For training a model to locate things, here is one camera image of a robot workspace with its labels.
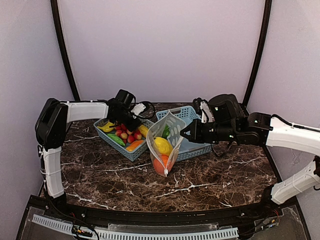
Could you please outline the red toy strawberry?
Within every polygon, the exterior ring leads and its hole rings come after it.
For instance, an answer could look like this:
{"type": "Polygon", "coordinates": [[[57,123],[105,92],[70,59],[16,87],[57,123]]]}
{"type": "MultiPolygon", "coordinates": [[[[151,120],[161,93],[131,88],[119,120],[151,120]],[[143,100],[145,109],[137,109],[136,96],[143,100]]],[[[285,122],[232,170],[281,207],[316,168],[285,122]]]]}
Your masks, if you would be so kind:
{"type": "Polygon", "coordinates": [[[128,134],[127,134],[126,132],[122,132],[122,133],[120,134],[120,138],[121,138],[122,140],[126,140],[126,139],[128,138],[128,134]]]}

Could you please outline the clear dotted zip top bag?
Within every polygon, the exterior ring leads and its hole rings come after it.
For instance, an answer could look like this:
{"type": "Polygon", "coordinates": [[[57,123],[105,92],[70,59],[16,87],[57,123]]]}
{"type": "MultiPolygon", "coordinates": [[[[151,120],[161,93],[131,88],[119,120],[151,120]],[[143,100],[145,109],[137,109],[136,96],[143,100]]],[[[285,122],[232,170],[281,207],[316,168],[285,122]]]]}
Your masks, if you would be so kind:
{"type": "Polygon", "coordinates": [[[155,172],[167,177],[176,160],[183,137],[180,131],[186,123],[175,116],[171,110],[154,123],[147,132],[146,143],[150,151],[150,159],[155,172]]]}

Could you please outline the yellow toy lemon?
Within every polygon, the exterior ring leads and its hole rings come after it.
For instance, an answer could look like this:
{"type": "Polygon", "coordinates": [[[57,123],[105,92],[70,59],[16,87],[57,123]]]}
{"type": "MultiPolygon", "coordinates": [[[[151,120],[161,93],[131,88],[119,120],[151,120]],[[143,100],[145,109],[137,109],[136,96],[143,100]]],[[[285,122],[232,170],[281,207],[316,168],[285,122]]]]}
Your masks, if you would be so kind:
{"type": "Polygon", "coordinates": [[[162,137],[156,137],[154,139],[154,143],[157,151],[161,155],[166,155],[168,157],[170,156],[171,152],[173,151],[173,146],[168,140],[162,137]]]}

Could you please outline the orange toy fruit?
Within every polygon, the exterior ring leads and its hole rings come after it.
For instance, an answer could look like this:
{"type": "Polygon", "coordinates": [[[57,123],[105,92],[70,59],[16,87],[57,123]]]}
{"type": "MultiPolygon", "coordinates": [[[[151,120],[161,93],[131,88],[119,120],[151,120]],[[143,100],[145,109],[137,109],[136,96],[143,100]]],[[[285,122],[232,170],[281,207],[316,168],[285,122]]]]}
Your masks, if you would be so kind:
{"type": "Polygon", "coordinates": [[[154,170],[158,174],[164,175],[165,168],[166,168],[167,172],[169,173],[171,171],[172,167],[168,165],[168,160],[169,160],[169,157],[167,155],[163,155],[163,154],[161,155],[161,161],[155,158],[153,160],[154,170]]]}

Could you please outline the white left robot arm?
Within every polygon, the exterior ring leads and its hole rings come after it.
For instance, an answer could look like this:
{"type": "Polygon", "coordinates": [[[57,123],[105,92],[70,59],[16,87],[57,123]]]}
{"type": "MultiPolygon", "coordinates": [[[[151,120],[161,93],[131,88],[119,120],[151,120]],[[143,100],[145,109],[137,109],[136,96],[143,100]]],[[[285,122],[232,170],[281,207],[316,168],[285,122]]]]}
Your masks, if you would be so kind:
{"type": "Polygon", "coordinates": [[[49,98],[35,124],[39,156],[44,169],[47,194],[56,199],[64,195],[61,175],[61,151],[67,135],[67,125],[72,122],[106,119],[111,123],[124,124],[134,131],[141,124],[140,114],[147,107],[133,103],[135,96],[119,90],[109,100],[60,101],[49,98]]]}

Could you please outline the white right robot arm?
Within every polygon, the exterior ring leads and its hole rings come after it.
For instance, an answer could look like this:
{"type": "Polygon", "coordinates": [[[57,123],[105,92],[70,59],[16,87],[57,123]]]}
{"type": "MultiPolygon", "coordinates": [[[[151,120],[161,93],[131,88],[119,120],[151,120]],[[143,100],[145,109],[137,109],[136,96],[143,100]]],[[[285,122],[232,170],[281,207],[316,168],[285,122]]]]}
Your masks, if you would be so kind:
{"type": "Polygon", "coordinates": [[[277,114],[246,114],[234,94],[220,94],[209,101],[193,101],[201,119],[194,119],[180,131],[189,142],[219,142],[282,147],[313,154],[314,159],[302,170],[282,182],[266,187],[261,202],[281,205],[288,199],[320,183],[320,130],[284,120],[277,114]]]}

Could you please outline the large blue perforated basket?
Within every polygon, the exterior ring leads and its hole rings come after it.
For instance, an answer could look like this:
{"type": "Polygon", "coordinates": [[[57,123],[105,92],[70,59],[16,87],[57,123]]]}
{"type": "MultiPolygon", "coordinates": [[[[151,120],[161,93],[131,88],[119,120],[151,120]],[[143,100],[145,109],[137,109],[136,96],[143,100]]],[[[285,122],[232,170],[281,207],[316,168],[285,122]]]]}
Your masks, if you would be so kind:
{"type": "MultiPolygon", "coordinates": [[[[193,121],[193,119],[200,119],[199,115],[190,105],[172,108],[170,109],[170,112],[176,117],[182,119],[186,123],[186,125],[189,125],[193,121]]],[[[180,145],[179,154],[176,161],[180,162],[183,160],[191,159],[200,155],[210,153],[211,151],[211,145],[208,143],[200,144],[189,142],[184,138],[180,145]]]]}

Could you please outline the yellow green toy banana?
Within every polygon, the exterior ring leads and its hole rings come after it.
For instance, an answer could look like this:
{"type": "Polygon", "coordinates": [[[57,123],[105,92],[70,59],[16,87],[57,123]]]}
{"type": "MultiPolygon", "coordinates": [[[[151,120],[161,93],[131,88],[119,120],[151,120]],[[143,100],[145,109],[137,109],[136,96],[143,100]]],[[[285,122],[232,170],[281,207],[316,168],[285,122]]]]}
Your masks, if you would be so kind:
{"type": "Polygon", "coordinates": [[[109,133],[115,129],[116,124],[108,121],[106,124],[103,126],[97,126],[98,129],[103,131],[104,133],[109,133]]]}

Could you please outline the green toy cucumber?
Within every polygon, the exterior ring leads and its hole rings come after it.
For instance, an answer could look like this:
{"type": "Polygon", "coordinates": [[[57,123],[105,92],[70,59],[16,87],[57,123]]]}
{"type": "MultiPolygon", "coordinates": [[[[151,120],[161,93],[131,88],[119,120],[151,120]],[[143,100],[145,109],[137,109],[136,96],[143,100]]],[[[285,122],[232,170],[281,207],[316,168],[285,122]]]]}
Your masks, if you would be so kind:
{"type": "Polygon", "coordinates": [[[117,143],[118,145],[124,147],[126,144],[125,142],[117,135],[113,134],[113,133],[108,133],[107,136],[113,140],[115,143],[117,143]]]}

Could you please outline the yellow toy corn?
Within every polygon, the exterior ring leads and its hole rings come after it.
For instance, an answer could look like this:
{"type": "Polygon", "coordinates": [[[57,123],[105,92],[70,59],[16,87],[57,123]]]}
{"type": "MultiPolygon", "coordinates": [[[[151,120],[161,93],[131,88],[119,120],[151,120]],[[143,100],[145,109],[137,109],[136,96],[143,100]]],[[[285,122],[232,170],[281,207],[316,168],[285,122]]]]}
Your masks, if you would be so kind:
{"type": "Polygon", "coordinates": [[[143,124],[140,125],[140,126],[138,127],[138,130],[140,131],[141,135],[142,135],[144,138],[147,137],[147,134],[148,134],[149,129],[148,129],[145,125],[143,125],[143,124]]]}

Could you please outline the small blue perforated basket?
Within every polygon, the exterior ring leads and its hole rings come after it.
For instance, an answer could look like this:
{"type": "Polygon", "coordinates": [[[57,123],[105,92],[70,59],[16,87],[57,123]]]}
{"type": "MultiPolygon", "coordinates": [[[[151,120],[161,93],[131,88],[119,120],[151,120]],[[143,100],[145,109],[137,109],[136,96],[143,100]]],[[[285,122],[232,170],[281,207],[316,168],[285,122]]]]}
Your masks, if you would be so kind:
{"type": "Polygon", "coordinates": [[[144,138],[138,128],[134,131],[129,131],[124,124],[122,123],[115,123],[115,128],[111,132],[105,133],[97,128],[97,126],[103,126],[108,122],[107,119],[101,119],[94,123],[94,127],[97,130],[98,135],[109,145],[111,145],[113,148],[115,148],[118,152],[120,152],[122,155],[124,155],[127,159],[129,159],[131,162],[135,161],[142,153],[144,153],[147,149],[147,141],[146,138],[144,138]],[[128,134],[127,139],[123,139],[125,146],[121,146],[114,142],[112,139],[110,139],[107,134],[115,134],[116,136],[120,137],[122,132],[126,132],[128,134]],[[137,147],[134,151],[129,152],[126,150],[126,147],[128,147],[132,142],[137,140],[144,140],[143,144],[141,144],[139,147],[137,147]]]}

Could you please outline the black front table rail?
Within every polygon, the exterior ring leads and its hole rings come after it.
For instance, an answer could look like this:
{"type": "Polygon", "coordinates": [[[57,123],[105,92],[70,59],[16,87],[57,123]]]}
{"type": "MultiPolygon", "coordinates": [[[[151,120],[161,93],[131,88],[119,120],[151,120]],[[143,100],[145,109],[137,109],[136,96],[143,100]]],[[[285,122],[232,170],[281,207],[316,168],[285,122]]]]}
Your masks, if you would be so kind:
{"type": "Polygon", "coordinates": [[[277,216],[276,211],[270,207],[264,208],[259,203],[204,211],[134,212],[106,210],[73,204],[65,204],[64,209],[58,209],[48,202],[46,211],[51,212],[52,215],[65,215],[69,219],[75,218],[77,222],[82,221],[93,226],[106,226],[108,224],[182,226],[211,223],[217,223],[220,226],[251,226],[255,221],[277,216]]]}

